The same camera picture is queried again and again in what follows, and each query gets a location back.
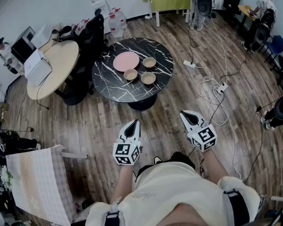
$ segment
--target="extension cord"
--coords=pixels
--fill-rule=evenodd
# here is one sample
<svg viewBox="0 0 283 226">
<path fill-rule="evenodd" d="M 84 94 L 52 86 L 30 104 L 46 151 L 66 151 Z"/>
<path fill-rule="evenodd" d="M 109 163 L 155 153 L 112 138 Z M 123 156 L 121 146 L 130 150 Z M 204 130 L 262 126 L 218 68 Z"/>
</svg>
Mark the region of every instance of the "extension cord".
<svg viewBox="0 0 283 226">
<path fill-rule="evenodd" d="M 217 89 L 218 94 L 224 93 L 224 91 L 227 87 L 228 87 L 227 84 L 222 83 L 222 85 L 220 85 L 219 88 Z"/>
<path fill-rule="evenodd" d="M 185 61 L 183 62 L 183 64 L 184 64 L 185 66 L 188 66 L 188 67 L 192 68 L 192 69 L 195 69 L 195 67 L 196 67 L 196 64 L 192 64 L 191 62 L 189 62 L 189 61 L 187 61 L 187 60 L 185 60 Z"/>
</svg>

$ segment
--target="floor plank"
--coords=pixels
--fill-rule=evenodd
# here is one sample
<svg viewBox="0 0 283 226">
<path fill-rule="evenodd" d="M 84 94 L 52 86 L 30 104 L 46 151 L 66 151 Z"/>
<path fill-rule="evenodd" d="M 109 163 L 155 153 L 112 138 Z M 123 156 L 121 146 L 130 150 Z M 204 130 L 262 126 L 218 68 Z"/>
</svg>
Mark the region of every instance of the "floor plank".
<svg viewBox="0 0 283 226">
<path fill-rule="evenodd" d="M 109 201 L 119 172 L 119 167 L 112 158 L 112 147 L 120 128 L 128 121 L 139 119 L 141 122 L 143 153 L 134 167 L 137 171 L 143 165 L 151 163 L 154 155 L 165 160 L 174 151 L 186 154 L 192 151 L 193 147 L 186 140 L 186 131 L 179 117 L 181 110 L 194 110 L 208 119 L 209 103 L 199 97 L 196 87 L 205 76 L 210 76 L 210 71 L 183 65 L 184 60 L 192 58 L 187 36 L 188 26 L 184 18 L 176 14 L 164 14 L 160 16 L 160 20 L 159 28 L 154 19 L 130 21 L 124 35 L 124 38 L 147 37 L 157 40 L 168 48 L 175 63 L 169 84 L 158 94 L 154 106 L 147 111 L 134 111 L 127 104 L 109 101 L 97 92 L 72 107 L 66 106 L 60 97 L 52 94 L 40 101 L 50 107 L 50 110 L 46 110 L 26 95 L 25 78 L 19 79 L 8 92 L 10 110 L 5 116 L 8 125 L 4 124 L 3 127 L 25 130 L 31 126 L 35 132 L 25 135 L 21 133 L 21 136 L 35 137 L 42 141 L 44 148 L 62 144 L 67 152 L 89 154 L 88 160 L 65 160 L 67 176 L 73 179 L 71 181 L 74 185 L 71 188 L 76 195 L 84 192 L 94 201 Z M 240 37 L 220 17 L 214 21 L 225 47 L 227 72 L 235 73 L 245 60 Z M 212 22 L 206 21 L 201 32 L 193 30 L 190 35 L 194 42 L 192 45 L 195 45 L 191 48 L 194 63 L 211 69 L 215 79 L 219 81 L 225 74 L 225 58 Z M 106 37 L 110 44 L 121 40 L 112 38 L 111 34 Z M 262 54 L 249 53 L 241 72 L 227 79 L 229 87 L 225 91 L 223 105 L 228 110 L 237 136 L 234 164 L 241 173 L 242 180 L 248 176 L 261 144 L 261 123 L 255 110 L 283 94 L 276 84 L 275 74 L 269 71 L 271 65 L 264 63 L 264 60 Z M 222 123 L 225 119 L 225 114 L 219 108 L 214 121 Z M 215 125 L 215 129 L 218 144 L 214 150 L 228 173 L 237 177 L 232 165 L 234 135 L 229 122 L 223 126 Z M 199 171 L 201 153 L 195 150 L 190 158 Z M 263 129 L 262 152 L 248 185 L 268 197 L 283 196 L 283 126 L 274 132 Z M 265 211 L 267 208 L 281 206 L 282 204 L 268 202 Z M 48 225 L 46 221 L 29 214 L 25 216 L 37 225 Z"/>
</svg>

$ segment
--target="desk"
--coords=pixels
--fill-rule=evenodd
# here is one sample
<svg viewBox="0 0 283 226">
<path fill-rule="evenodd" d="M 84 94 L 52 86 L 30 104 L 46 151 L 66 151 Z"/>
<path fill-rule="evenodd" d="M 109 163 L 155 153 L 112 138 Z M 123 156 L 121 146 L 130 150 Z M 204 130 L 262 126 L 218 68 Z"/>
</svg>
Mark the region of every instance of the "desk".
<svg viewBox="0 0 283 226">
<path fill-rule="evenodd" d="M 138 77 L 127 81 L 124 73 L 113 67 L 113 61 L 120 53 L 131 51 L 139 56 L 139 64 L 135 67 Z M 156 59 L 156 65 L 147 69 L 143 60 L 147 57 Z M 103 52 L 92 69 L 92 80 L 95 89 L 105 98 L 121 103 L 128 103 L 134 110 L 147 110 L 154 105 L 157 93 L 169 82 L 173 73 L 173 59 L 165 46 L 146 38 L 130 38 L 112 44 L 107 52 Z M 141 76 L 152 72 L 156 81 L 151 85 L 143 84 Z"/>
<path fill-rule="evenodd" d="M 35 86 L 31 82 L 27 83 L 28 96 L 36 100 L 44 99 L 53 92 L 64 99 L 67 105 L 76 105 L 81 102 L 88 92 L 88 81 L 83 80 L 79 88 L 75 82 L 71 81 L 68 76 L 73 70 L 79 58 L 79 46 L 76 42 L 67 40 L 57 43 L 45 53 L 45 57 L 52 66 L 52 71 L 40 86 Z M 68 87 L 63 92 L 58 88 L 65 82 Z"/>
<path fill-rule="evenodd" d="M 17 207 L 58 225 L 71 225 L 78 215 L 69 189 L 62 145 L 6 156 Z"/>
<path fill-rule="evenodd" d="M 248 9 L 251 9 L 250 6 L 238 5 L 238 8 L 242 13 L 244 13 L 244 17 L 243 17 L 243 20 L 242 20 L 240 28 L 239 28 L 239 30 L 242 31 L 243 27 L 244 27 L 244 23 L 246 21 L 246 18 L 250 18 L 252 21 L 255 21 L 256 19 L 253 18 L 247 11 Z"/>
<path fill-rule="evenodd" d="M 176 12 L 178 13 L 179 9 L 187 9 L 185 22 L 186 23 L 189 22 L 191 0 L 142 0 L 142 1 L 143 2 L 148 1 L 150 18 L 152 18 L 152 11 L 155 11 L 157 27 L 159 27 L 160 11 L 176 10 Z"/>
</svg>

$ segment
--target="wooden desk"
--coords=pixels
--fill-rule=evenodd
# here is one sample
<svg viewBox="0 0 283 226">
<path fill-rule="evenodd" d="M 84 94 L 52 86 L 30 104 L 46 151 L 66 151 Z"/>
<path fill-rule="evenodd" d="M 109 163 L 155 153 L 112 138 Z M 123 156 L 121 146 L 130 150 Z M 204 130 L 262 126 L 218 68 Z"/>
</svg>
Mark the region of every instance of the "wooden desk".
<svg viewBox="0 0 283 226">
<path fill-rule="evenodd" d="M 242 30 L 243 30 L 243 27 L 244 27 L 244 23 L 245 23 L 245 21 L 246 21 L 246 18 L 250 18 L 252 21 L 255 21 L 256 19 L 253 18 L 253 17 L 249 14 L 249 12 L 247 11 L 248 9 L 251 9 L 251 6 L 238 5 L 238 8 L 239 8 L 239 10 L 240 10 L 242 13 L 244 13 L 244 18 L 243 18 L 243 20 L 242 20 L 242 22 L 241 22 L 241 25 L 240 25 L 240 28 L 239 28 L 239 30 L 242 31 Z"/>
<path fill-rule="evenodd" d="M 41 87 L 27 83 L 28 96 L 33 100 L 37 99 L 37 93 L 38 99 L 48 97 L 68 78 L 79 57 L 79 46 L 76 42 L 68 40 L 57 43 L 44 54 L 52 66 L 52 72 L 45 82 L 41 83 Z"/>
</svg>

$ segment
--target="beige t-shirt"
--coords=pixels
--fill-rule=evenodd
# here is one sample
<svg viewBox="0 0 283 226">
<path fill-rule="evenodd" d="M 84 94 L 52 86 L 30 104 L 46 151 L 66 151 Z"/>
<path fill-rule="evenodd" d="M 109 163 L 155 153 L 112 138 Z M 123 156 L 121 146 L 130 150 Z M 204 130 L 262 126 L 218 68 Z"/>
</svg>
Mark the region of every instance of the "beige t-shirt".
<svg viewBox="0 0 283 226">
<path fill-rule="evenodd" d="M 191 205 L 209 226 L 227 226 L 227 211 L 223 192 L 239 190 L 247 205 L 250 220 L 258 211 L 260 198 L 257 192 L 239 179 L 224 177 L 218 185 L 203 179 L 189 165 L 182 162 L 165 162 L 145 170 L 136 183 L 135 191 L 118 206 L 125 225 L 156 226 L 176 205 Z M 101 226 L 110 205 L 99 202 L 88 215 L 87 226 Z"/>
</svg>

